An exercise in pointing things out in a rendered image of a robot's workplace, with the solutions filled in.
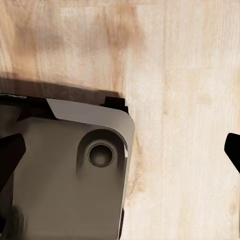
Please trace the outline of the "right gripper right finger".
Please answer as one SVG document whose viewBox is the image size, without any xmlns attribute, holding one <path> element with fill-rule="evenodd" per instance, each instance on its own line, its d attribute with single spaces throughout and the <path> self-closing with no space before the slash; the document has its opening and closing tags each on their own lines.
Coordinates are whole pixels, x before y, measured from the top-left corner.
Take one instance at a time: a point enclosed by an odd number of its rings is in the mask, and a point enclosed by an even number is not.
<svg viewBox="0 0 240 240">
<path fill-rule="evenodd" d="M 230 158 L 231 162 L 237 168 L 240 173 L 240 135 L 235 133 L 229 133 L 227 135 L 224 151 Z"/>
</svg>

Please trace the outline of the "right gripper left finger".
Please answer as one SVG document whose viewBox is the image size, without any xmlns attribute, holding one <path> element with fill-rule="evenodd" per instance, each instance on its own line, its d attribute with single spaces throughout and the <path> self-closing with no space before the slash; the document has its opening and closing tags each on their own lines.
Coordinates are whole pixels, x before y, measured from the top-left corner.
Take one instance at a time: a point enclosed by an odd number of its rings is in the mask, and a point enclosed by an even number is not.
<svg viewBox="0 0 240 240">
<path fill-rule="evenodd" d="M 0 193 L 25 153 L 26 144 L 22 133 L 0 138 Z"/>
</svg>

